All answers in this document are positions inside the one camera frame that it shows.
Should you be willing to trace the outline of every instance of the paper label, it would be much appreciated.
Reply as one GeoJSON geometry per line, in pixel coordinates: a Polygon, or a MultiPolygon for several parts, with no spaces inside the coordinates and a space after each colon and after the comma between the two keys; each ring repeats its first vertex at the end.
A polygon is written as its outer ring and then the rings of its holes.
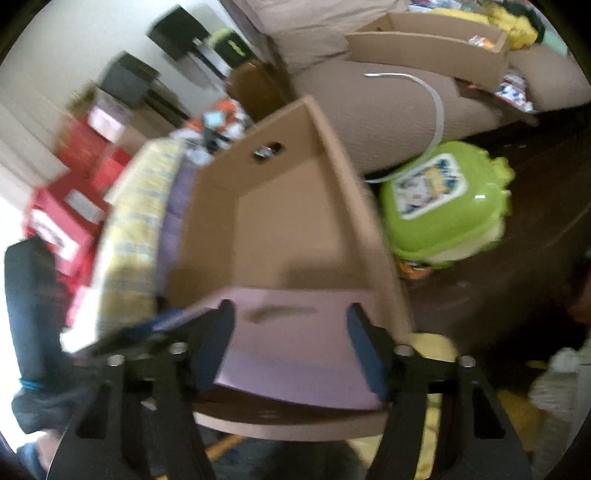
{"type": "Polygon", "coordinates": [[[66,203],[91,223],[98,224],[105,212],[78,190],[72,190],[66,197],[66,203]]]}
{"type": "Polygon", "coordinates": [[[392,182],[400,218],[411,220],[466,193],[468,183],[449,153],[402,172],[392,182]]]}
{"type": "Polygon", "coordinates": [[[88,124],[108,141],[116,142],[125,130],[125,125],[104,110],[94,107],[88,116],[88,124]]]}
{"type": "Polygon", "coordinates": [[[41,210],[32,210],[31,227],[43,240],[57,247],[56,254],[60,258],[67,261],[75,259],[80,245],[58,227],[48,214],[41,210]]]}

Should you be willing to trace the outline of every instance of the white cable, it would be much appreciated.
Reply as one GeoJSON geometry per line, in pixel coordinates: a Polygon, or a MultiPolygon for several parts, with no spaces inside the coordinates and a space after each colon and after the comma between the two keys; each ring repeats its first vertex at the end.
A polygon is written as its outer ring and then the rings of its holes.
{"type": "MultiPolygon", "coordinates": [[[[433,134],[433,139],[431,143],[423,152],[423,154],[419,157],[419,160],[423,160],[424,158],[431,155],[431,152],[441,143],[441,139],[443,138],[443,128],[445,117],[443,115],[443,102],[441,101],[441,97],[437,93],[437,91],[429,85],[424,80],[421,80],[414,75],[410,75],[408,73],[365,73],[366,77],[370,78],[377,78],[377,77],[404,77],[407,79],[412,80],[413,82],[417,82],[419,85],[422,85],[427,89],[427,91],[433,97],[433,102],[435,102],[435,133],[433,134]]],[[[388,180],[392,180],[396,176],[396,173],[391,173],[390,175],[386,175],[380,179],[373,179],[373,180],[365,180],[366,183],[383,183],[388,180]]]]}

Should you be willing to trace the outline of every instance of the toy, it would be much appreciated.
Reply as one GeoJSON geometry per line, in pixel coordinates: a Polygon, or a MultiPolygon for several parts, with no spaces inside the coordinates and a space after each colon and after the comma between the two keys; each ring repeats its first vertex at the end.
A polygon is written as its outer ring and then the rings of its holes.
{"type": "Polygon", "coordinates": [[[434,267],[469,257],[503,236],[509,212],[505,158],[464,142],[437,147],[384,183],[381,199],[391,250],[434,267]]]}

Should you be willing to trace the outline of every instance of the screw head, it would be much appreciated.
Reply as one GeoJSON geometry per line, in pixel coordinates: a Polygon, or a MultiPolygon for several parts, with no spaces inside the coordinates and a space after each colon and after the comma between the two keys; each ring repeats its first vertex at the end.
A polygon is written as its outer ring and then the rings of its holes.
{"type": "Polygon", "coordinates": [[[410,345],[397,345],[396,348],[394,348],[394,352],[396,352],[396,355],[399,355],[399,356],[413,356],[414,355],[414,349],[410,345]]]}
{"type": "Polygon", "coordinates": [[[120,365],[123,365],[124,363],[125,357],[123,355],[111,355],[107,359],[107,364],[109,364],[110,367],[118,367],[120,365]]]}
{"type": "Polygon", "coordinates": [[[184,342],[173,343],[170,347],[168,347],[168,351],[173,355],[180,355],[181,353],[185,353],[187,351],[187,344],[184,342]]]}
{"type": "Polygon", "coordinates": [[[471,368],[476,366],[476,360],[469,355],[462,355],[459,359],[459,364],[465,368],[471,368]]]}

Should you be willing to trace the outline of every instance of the yellow cloth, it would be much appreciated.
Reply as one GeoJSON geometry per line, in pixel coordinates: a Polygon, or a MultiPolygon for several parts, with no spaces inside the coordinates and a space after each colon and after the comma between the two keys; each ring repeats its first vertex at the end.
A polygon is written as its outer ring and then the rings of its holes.
{"type": "Polygon", "coordinates": [[[155,314],[160,230],[183,151],[181,139],[151,141],[125,172],[125,187],[113,203],[95,262],[98,338],[155,314]]]}
{"type": "Polygon", "coordinates": [[[500,5],[491,8],[489,15],[453,10],[451,8],[435,8],[429,13],[447,15],[448,17],[463,18],[472,22],[487,25],[496,25],[507,32],[507,40],[511,50],[518,50],[533,45],[538,38],[538,31],[531,26],[527,17],[511,15],[500,5]]]}
{"type": "Polygon", "coordinates": [[[492,8],[489,19],[493,25],[507,32],[511,50],[529,47],[538,38],[538,31],[531,26],[527,17],[511,15],[500,5],[492,8]]]}

